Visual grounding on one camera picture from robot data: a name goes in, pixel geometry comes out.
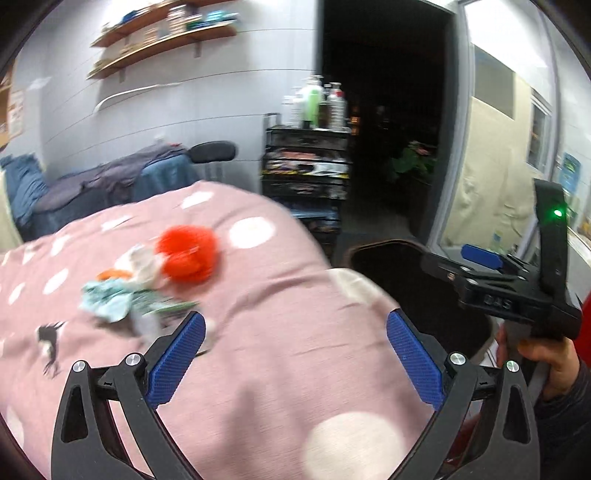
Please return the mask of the person's right hand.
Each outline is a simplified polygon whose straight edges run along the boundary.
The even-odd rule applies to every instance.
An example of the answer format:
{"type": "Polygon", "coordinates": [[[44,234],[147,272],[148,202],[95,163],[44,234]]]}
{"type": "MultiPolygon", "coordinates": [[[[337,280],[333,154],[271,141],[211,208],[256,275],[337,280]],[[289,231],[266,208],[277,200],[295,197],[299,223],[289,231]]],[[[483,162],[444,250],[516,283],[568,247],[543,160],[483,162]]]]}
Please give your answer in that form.
{"type": "Polygon", "coordinates": [[[522,339],[517,344],[517,352],[527,360],[550,366],[541,393],[543,400],[564,396],[572,389],[579,374],[580,360],[570,338],[560,341],[522,339]]]}

